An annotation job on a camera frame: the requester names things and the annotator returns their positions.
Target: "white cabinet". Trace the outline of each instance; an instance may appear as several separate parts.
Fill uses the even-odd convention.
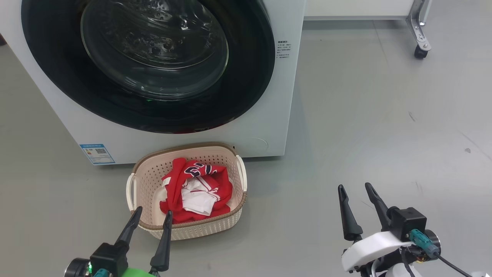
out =
[[[413,0],[307,0],[305,16],[397,19],[407,17],[412,4]]]

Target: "washing machine door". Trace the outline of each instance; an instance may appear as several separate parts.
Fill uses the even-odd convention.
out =
[[[23,0],[22,24],[66,95],[149,132],[234,120],[259,100],[275,63],[261,0]]]

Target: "white washing machine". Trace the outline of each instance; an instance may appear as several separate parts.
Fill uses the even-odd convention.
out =
[[[305,2],[2,0],[0,33],[95,165],[207,141],[280,156]]]

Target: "plastic laundry basket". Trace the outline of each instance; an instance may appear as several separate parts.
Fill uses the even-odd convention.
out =
[[[126,183],[126,201],[133,213],[138,206],[143,207],[139,226],[149,231],[154,237],[162,236],[162,224],[165,214],[158,208],[155,199],[156,191],[162,187],[162,177],[172,169],[176,158],[197,160],[208,165],[227,167],[233,191],[228,203],[231,212],[190,223],[173,224],[172,240],[184,240],[211,235],[227,230],[236,225],[246,201],[247,179],[243,160],[234,150],[223,143],[202,143],[186,145],[152,153],[135,164],[133,173]]]

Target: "brown basket rim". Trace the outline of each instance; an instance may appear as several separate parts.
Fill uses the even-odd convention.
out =
[[[165,150],[160,150],[160,151],[156,151],[154,153],[151,153],[151,154],[143,157],[142,159],[138,160],[138,162],[133,167],[132,173],[137,173],[137,169],[140,167],[140,165],[144,161],[146,161],[146,160],[148,160],[148,159],[150,159],[150,158],[152,158],[154,156],[158,156],[158,155],[166,154],[166,153],[170,153],[170,152],[175,152],[175,151],[180,151],[180,150],[194,149],[194,148],[203,148],[203,147],[213,147],[213,146],[219,146],[219,147],[226,148],[227,150],[231,151],[234,154],[234,156],[237,156],[237,153],[236,153],[236,151],[233,148],[231,148],[229,145],[227,145],[225,143],[222,143],[222,142],[193,143],[193,144],[187,144],[187,145],[177,146],[177,147],[168,148],[168,149],[165,149]]]
[[[161,151],[156,151],[154,153],[151,153],[151,154],[143,157],[142,159],[140,159],[135,164],[135,166],[133,167],[133,171],[132,172],[133,173],[136,173],[137,170],[138,170],[138,168],[140,167],[140,165],[144,161],[146,161],[147,159],[150,159],[150,158],[152,158],[154,156],[158,156],[158,155],[165,154],[165,153],[170,153],[170,152],[175,152],[175,151],[179,151],[179,150],[186,150],[186,149],[193,149],[193,148],[202,148],[202,147],[213,147],[213,146],[219,146],[219,147],[226,148],[227,150],[231,151],[234,154],[234,156],[237,156],[236,151],[231,146],[229,146],[229,145],[227,145],[225,143],[222,143],[222,142],[202,142],[202,143],[187,144],[187,145],[177,146],[177,147],[173,147],[173,148],[168,148],[168,149],[161,150]],[[189,223],[173,224],[172,228],[175,229],[175,228],[192,227],[192,226],[197,226],[197,225],[201,225],[201,224],[215,222],[215,221],[222,220],[224,218],[228,218],[230,216],[233,216],[240,209],[243,208],[243,205],[246,202],[246,198],[247,198],[247,192],[244,191],[243,192],[243,197],[241,198],[241,201],[239,202],[239,205],[234,210],[232,210],[232,211],[230,211],[230,212],[228,212],[226,214],[219,215],[219,216],[212,217],[212,218],[207,218],[207,219],[204,219],[204,220],[193,221],[193,222],[189,222]],[[152,231],[162,230],[162,226],[159,226],[159,225],[150,225],[150,224],[147,224],[147,223],[142,222],[141,220],[138,223],[138,225],[140,225],[141,227],[143,227],[145,229],[152,230]]]

